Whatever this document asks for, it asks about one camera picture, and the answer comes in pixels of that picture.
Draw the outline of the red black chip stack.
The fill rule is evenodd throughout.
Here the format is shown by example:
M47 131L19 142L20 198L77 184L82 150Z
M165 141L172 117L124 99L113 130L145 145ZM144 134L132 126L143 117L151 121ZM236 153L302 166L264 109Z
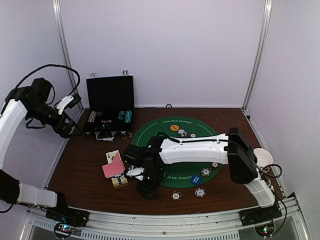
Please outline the red black chip stack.
M174 191L172 194L171 194L171 199L173 201L179 201L182 197L181 193L179 191Z

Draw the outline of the pink backed card deck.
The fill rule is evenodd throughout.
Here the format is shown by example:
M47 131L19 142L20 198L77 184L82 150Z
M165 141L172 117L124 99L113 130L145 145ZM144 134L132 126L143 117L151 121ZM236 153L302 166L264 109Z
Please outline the pink backed card deck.
M112 163L108 163L102 166L102 171L105 178L112 178L119 175L125 171L125 166L123 162L114 160Z

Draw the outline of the blue small blind button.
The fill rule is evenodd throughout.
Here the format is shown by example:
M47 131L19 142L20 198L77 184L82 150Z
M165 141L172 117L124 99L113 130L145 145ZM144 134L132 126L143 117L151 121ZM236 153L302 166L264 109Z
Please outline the blue small blind button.
M200 185L202 183L203 179L201 176L199 175L193 175L190 179L190 182L193 184L193 185Z

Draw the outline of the orange round button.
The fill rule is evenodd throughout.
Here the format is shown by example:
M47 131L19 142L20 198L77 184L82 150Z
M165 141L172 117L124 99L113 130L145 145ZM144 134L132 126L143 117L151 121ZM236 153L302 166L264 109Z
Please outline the orange round button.
M170 130L173 132L177 132L180 129L180 127L176 124L173 124L170 126Z

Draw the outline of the blue pink chips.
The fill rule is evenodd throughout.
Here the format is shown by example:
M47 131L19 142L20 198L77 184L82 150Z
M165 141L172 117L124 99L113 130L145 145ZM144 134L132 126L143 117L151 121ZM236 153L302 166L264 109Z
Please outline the blue pink chips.
M179 129L179 130L177 131L177 133L178 133L182 138L185 138L185 137L188 136L188 132L187 132L186 130L184 130L184 129Z
M94 123L95 119L96 119L96 116L97 116L97 112L96 111L91 111L89 116L88 116L87 122L88 123Z
M201 175L203 177L208 177L208 176L210 176L210 174L211 174L211 170L209 168L203 168L201 170Z

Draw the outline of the blue pink chip stack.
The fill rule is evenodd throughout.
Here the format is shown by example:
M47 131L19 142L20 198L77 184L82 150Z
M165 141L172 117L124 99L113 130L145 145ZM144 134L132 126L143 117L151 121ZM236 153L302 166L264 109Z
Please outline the blue pink chip stack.
M206 195L206 191L204 188L197 188L194 192L195 196L198 198L203 198Z

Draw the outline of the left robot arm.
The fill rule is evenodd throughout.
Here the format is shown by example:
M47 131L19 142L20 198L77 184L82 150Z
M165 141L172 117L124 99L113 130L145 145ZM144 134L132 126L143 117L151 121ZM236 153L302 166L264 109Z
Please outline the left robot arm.
M67 95L55 108L45 103L45 98L38 88L27 86L13 89L5 100L0 117L0 164L3 166L5 156L12 138L22 120L37 119L42 124L50 125L55 133L62 138L82 134L81 128L66 113L66 108L72 108L80 96ZM72 218L63 193L38 188L24 184L4 170L0 171L0 199L7 204L24 204L52 209L52 213L61 222Z

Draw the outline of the round green poker mat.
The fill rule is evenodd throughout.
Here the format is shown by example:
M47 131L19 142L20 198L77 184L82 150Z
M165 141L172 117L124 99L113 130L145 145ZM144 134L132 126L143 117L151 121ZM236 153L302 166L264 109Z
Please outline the round green poker mat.
M206 123L195 118L185 116L167 116L150 121L141 127L133 136L131 143L139 147L144 147L149 142L150 138L156 136L159 132L166 133L170 137L179 138L177 131L171 131L171 125L178 125L179 129L184 129L188 133L195 133L197 137L215 136L218 133ZM210 176L202 176L201 170L208 168L211 171ZM173 164L164 171L165 178L160 185L167 188L185 189L192 188L195 185L191 183L191 177L198 175L202 177L204 184L213 179L223 168L219 164L218 169L212 169L210 162L185 162Z

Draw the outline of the blue pink chips in case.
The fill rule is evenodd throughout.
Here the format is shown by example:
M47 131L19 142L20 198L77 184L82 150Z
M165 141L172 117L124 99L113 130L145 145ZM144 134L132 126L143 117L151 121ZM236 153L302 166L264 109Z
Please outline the blue pink chips in case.
M96 119L96 116L97 116L97 112L96 111L91 111L89 116L88 116L87 122L88 123L94 123L95 119Z

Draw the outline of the dice row in case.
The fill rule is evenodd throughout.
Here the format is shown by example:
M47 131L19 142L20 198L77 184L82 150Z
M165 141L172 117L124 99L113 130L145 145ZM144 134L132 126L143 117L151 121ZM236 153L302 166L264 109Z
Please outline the dice row in case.
M110 123L113 123L112 120L102 120L101 121L102 124L110 124Z

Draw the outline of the ace of spades card pack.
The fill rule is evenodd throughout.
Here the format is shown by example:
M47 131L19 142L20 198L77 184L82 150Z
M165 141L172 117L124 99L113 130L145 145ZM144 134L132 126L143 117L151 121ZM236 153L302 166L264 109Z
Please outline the ace of spades card pack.
M105 156L108 164L111 164L114 160L116 160L117 162L121 161L119 150L107 152Z

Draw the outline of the white patterned teacup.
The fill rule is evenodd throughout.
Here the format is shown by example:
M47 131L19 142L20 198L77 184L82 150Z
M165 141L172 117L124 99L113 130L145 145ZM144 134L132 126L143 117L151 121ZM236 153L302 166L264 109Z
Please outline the white patterned teacup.
M274 163L272 155L266 149L255 148L253 152L257 158L257 164L260 168L269 168L271 164Z

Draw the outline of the aluminium front rail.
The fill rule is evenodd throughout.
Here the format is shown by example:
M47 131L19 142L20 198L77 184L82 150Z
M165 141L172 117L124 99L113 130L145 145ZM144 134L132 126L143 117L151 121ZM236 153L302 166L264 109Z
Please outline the aluminium front rail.
M239 210L181 215L137 215L89 211L86 227L77 227L66 240L311 240L295 197L283 200L287 217L272 238L260 237L254 225L243 225ZM39 209L27 210L18 240L59 240L56 221Z

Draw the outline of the left aluminium frame post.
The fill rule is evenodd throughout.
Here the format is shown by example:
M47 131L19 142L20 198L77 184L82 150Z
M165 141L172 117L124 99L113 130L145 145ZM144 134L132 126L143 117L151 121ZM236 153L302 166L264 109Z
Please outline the left aluminium frame post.
M53 14L54 14L54 18L55 18L55 22L56 22L56 26L57 26L57 30L58 30L60 46L61 46L61 51L62 51L62 56L63 56L63 62L64 62L64 65L71 68L72 65L71 65L71 61L70 61L70 55L69 55L69 51L68 51L66 35L65 35L64 25L63 25L60 0L52 0L52 7L53 7ZM76 87L76 84L77 84L77 81L76 81L77 76L72 71L68 71L67 76L70 81L71 87L73 89L74 87ZM84 110L81 101L77 104L77 107L80 112L82 112Z

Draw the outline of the right aluminium frame post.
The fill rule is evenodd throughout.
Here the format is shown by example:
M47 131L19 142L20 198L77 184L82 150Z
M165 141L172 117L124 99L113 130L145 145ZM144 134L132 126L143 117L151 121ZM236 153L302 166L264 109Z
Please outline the right aluminium frame post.
M256 80L258 79L259 70L260 70L260 66L263 58L263 53L264 53L265 45L267 42L269 30L270 30L272 11L273 11L273 0L265 0L255 59L253 62L253 68L251 71L249 84L248 84L245 98L241 108L242 111L245 113L248 111L248 107L254 91L255 83L256 83Z

